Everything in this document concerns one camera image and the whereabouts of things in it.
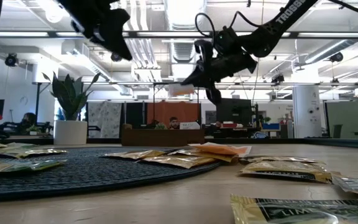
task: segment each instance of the white column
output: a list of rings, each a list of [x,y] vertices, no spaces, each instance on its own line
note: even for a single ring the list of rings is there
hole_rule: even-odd
[[[318,69],[307,66],[294,71],[294,82],[318,83]],[[294,86],[294,129],[296,138],[321,137],[321,110],[318,86]]]

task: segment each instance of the round placemat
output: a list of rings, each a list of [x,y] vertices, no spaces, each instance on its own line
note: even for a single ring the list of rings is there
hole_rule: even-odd
[[[80,194],[143,186],[207,172],[218,162],[185,169],[153,162],[101,157],[105,153],[149,150],[147,147],[87,147],[65,149],[66,154],[26,160],[64,160],[62,166],[28,174],[0,175],[0,201]]]

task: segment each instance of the ceiling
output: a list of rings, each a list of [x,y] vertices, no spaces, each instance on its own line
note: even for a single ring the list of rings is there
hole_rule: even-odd
[[[51,0],[4,0],[4,7],[2,10],[0,31],[72,31],[70,22],[71,19],[67,13],[62,13],[62,19],[59,22],[50,22],[50,11],[56,11],[55,8],[45,9],[40,7],[40,1],[47,2]],[[257,0],[252,1],[251,7],[247,7],[247,1],[233,1],[233,0],[205,0],[206,7],[205,13],[214,22],[216,29],[221,29],[223,26],[228,26],[234,13],[240,10],[248,19],[256,24],[265,23],[275,17],[279,9],[288,2],[286,0]],[[140,0],[128,0],[127,11],[131,14],[131,2],[136,3],[137,24],[140,27]],[[192,5],[192,0],[182,0],[184,7],[178,8],[176,13],[191,14],[188,8]],[[358,1],[348,1],[358,7]],[[170,30],[170,21],[166,17],[164,11],[164,1],[162,0],[146,0],[146,24],[149,30],[161,31]],[[252,27],[241,18],[237,18],[233,28],[236,31],[252,31]],[[310,32],[346,32],[355,31],[358,29],[358,13],[348,9],[339,10],[338,5],[328,1],[319,0],[313,8],[311,8],[297,23],[295,23],[290,31],[310,31]],[[211,30],[211,26],[207,21],[201,23],[201,30]],[[67,60],[67,55],[62,52],[62,43],[65,39],[52,39],[52,38],[31,38],[31,39],[9,39],[0,38],[0,56],[4,57],[8,52],[4,51],[6,47],[17,47],[18,52],[23,51],[23,54],[18,54],[20,60],[29,63],[37,63],[39,54],[46,55],[46,57],[53,58],[54,61],[63,65],[67,70],[76,73],[77,76],[91,76],[93,73],[90,69],[84,67],[81,63],[75,63],[72,60]],[[247,70],[241,71],[234,75],[222,80],[222,82],[263,82],[264,80],[270,82],[270,79],[276,73],[282,73],[287,80],[291,79],[293,69],[291,66],[280,67],[278,71],[272,71],[280,65],[284,60],[297,61],[295,55],[308,55],[319,50],[321,47],[331,43],[333,40],[322,39],[282,39],[277,46],[273,49],[272,53],[265,58],[259,60],[259,67],[257,72],[253,74]],[[103,70],[108,71],[116,81],[134,81],[131,75],[133,62],[121,61],[113,62],[110,59],[110,53],[95,44],[92,44],[85,39],[76,39],[76,44],[85,44],[90,49],[90,57]],[[154,57],[156,58],[158,67],[161,69],[161,79],[169,80],[175,78],[174,68],[172,66],[175,61],[172,60],[172,44],[168,39],[154,38],[150,40]],[[24,47],[37,47],[41,49],[41,53],[25,54],[27,48]],[[341,63],[333,63],[320,61],[315,63],[319,71],[319,80],[317,82],[329,82],[333,77],[341,76],[342,74],[351,73],[358,70],[358,43],[350,46],[341,51],[344,55],[344,60]],[[191,61],[187,67],[190,70],[182,70],[185,72],[182,76],[187,76],[191,72],[194,61]],[[343,82],[358,82],[358,74],[348,77]],[[230,89],[241,88],[240,86],[230,86]]]

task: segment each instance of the orange packet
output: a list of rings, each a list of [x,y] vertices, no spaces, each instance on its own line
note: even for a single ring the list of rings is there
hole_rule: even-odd
[[[204,152],[211,152],[211,153],[223,154],[223,155],[241,155],[241,156],[248,155],[252,148],[252,146],[235,147],[235,146],[226,146],[226,145],[221,145],[221,144],[215,144],[215,143],[211,143],[211,142],[207,142],[202,145],[194,144],[191,146],[193,146],[201,151],[204,151]]]

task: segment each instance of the man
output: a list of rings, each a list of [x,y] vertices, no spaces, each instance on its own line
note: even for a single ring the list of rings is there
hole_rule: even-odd
[[[179,129],[179,122],[177,117],[171,117],[169,119],[169,129]]]

